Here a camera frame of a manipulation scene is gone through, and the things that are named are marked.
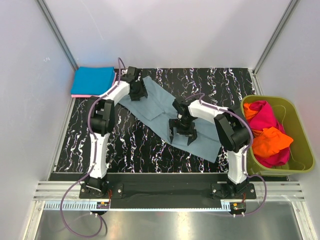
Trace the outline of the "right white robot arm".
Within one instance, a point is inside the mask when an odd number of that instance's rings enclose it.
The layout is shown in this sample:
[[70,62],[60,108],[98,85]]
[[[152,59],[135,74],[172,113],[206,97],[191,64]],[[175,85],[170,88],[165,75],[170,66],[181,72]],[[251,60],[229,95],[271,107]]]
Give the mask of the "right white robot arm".
[[170,142],[178,134],[188,137],[189,146],[198,137],[194,120],[203,119],[215,125],[218,139],[227,150],[227,181],[214,186],[212,196],[236,199],[243,195],[249,185],[247,150],[253,143],[253,133],[241,110],[216,106],[194,97],[176,98],[172,106],[177,118],[168,120]]

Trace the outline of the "grey blue t shirt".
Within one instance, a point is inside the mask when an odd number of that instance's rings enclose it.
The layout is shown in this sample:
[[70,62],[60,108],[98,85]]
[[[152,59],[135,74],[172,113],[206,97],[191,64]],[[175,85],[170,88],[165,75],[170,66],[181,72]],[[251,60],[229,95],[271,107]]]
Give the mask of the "grey blue t shirt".
[[129,95],[124,96],[119,104],[127,108],[138,120],[149,127],[157,136],[175,148],[191,153],[206,161],[214,163],[219,154],[221,143],[213,123],[198,118],[194,121],[197,138],[187,145],[188,138],[175,134],[173,141],[169,137],[169,119],[177,117],[172,106],[175,97],[158,85],[150,76],[143,79],[148,97],[132,101]]

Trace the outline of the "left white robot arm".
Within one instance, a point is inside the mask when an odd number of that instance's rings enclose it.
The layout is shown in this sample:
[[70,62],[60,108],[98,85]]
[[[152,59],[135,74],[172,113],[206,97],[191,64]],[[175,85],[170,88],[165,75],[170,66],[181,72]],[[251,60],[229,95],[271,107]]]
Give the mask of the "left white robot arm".
[[139,79],[141,70],[130,66],[118,81],[100,96],[89,98],[87,126],[90,136],[90,164],[84,183],[97,198],[108,193],[106,154],[107,144],[115,127],[115,106],[124,97],[132,101],[147,98],[145,84]]

